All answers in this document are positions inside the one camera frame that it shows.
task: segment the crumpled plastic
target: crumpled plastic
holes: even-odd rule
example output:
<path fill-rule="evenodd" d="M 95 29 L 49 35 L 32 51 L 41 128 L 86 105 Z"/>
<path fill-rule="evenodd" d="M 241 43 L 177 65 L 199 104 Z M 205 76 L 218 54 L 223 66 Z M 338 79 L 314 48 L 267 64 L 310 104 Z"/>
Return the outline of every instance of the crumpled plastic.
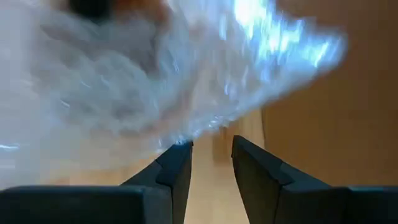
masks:
<path fill-rule="evenodd" d="M 336 29 L 272 0 L 168 0 L 164 27 L 0 2 L 0 188 L 123 166 L 336 67 Z"/>

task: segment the black object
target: black object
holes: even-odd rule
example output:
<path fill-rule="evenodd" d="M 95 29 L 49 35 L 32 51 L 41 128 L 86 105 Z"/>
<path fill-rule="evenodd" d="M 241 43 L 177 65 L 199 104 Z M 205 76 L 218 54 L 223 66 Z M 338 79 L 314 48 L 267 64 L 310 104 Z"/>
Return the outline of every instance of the black object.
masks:
<path fill-rule="evenodd" d="M 397 187 L 330 187 L 241 136 L 232 157 L 250 224 L 398 223 Z"/>
<path fill-rule="evenodd" d="M 173 146 L 119 187 L 17 187 L 0 192 L 0 223 L 183 224 L 192 143 Z"/>
<path fill-rule="evenodd" d="M 331 187 L 241 136 L 232 157 L 251 224 L 398 223 L 396 187 Z M 191 168 L 190 142 L 119 187 L 8 189 L 0 192 L 0 223 L 183 224 Z"/>
<path fill-rule="evenodd" d="M 113 0 L 69 0 L 72 12 L 94 22 L 109 19 L 113 8 Z"/>

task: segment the wall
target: wall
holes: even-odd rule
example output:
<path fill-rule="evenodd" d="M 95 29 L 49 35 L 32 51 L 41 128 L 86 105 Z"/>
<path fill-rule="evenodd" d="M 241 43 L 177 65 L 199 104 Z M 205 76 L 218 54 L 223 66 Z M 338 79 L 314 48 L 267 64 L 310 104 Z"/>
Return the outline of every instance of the wall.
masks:
<path fill-rule="evenodd" d="M 343 28 L 345 61 L 264 109 L 266 148 L 333 185 L 398 185 L 398 2 L 280 1 Z"/>

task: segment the brown wall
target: brown wall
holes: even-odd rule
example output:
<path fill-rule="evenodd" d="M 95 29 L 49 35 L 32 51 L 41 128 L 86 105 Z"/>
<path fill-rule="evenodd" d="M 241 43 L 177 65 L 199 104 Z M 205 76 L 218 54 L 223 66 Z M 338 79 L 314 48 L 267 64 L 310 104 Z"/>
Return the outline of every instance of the brown wall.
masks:
<path fill-rule="evenodd" d="M 341 67 L 264 110 L 266 148 L 333 185 L 398 185 L 398 1 L 281 0 L 344 28 Z"/>

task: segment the wooden floor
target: wooden floor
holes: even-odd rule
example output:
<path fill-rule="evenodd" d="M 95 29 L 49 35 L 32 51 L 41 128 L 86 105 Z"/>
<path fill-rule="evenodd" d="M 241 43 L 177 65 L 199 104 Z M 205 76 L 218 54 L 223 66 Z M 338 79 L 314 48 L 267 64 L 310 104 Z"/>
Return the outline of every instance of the wooden floor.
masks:
<path fill-rule="evenodd" d="M 235 134 L 263 147 L 261 112 L 253 111 L 229 128 L 206 134 L 195 141 L 186 224 L 249 223 L 231 163 L 231 146 Z M 123 169 L 77 174 L 52 184 L 118 185 L 145 168 L 156 157 L 154 155 Z"/>

